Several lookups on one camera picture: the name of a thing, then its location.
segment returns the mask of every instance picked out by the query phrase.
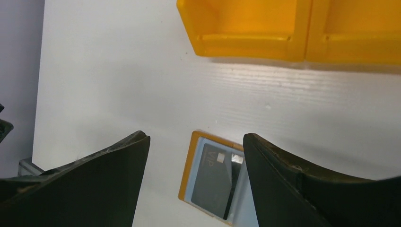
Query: yellow plastic container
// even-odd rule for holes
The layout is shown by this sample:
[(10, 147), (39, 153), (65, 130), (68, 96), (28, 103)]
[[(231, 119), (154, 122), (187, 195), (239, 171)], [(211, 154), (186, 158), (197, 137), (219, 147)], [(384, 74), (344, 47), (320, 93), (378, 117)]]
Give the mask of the yellow plastic container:
[(401, 64), (401, 0), (314, 0), (306, 59)]
[(312, 0), (178, 0), (200, 56), (303, 61)]

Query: storage bin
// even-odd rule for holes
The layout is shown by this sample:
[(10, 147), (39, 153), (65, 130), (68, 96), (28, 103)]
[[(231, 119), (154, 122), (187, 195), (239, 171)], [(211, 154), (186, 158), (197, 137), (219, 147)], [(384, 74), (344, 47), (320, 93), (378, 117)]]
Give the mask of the storage bin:
[(312, 0), (178, 0), (200, 56), (303, 61)]
[(401, 0), (314, 0), (306, 59), (401, 64)]

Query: gray wall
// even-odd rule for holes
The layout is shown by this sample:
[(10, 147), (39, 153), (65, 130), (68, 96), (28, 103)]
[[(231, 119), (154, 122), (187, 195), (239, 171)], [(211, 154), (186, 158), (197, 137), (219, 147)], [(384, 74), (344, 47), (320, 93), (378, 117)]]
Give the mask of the gray wall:
[(14, 130), (0, 144), (0, 177), (32, 155), (44, 0), (0, 0), (0, 118)]

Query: white square on box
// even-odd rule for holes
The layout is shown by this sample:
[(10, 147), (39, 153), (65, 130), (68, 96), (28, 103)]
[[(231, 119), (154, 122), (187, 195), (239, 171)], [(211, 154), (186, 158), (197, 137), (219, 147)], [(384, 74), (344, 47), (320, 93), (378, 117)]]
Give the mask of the white square on box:
[(225, 156), (226, 156), (225, 154), (219, 153), (219, 154), (217, 155), (217, 161), (220, 162), (220, 163), (223, 163), (223, 162), (224, 162), (224, 157), (225, 157)]

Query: white table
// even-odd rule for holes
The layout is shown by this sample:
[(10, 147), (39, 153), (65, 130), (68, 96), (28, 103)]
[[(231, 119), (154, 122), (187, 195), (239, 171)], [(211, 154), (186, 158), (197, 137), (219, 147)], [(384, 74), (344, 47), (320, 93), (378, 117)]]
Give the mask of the white table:
[(401, 174), (401, 77), (195, 56), (175, 0), (48, 0), (33, 162), (152, 138), (135, 226), (225, 226), (178, 200), (191, 132), (256, 132), (324, 167)]

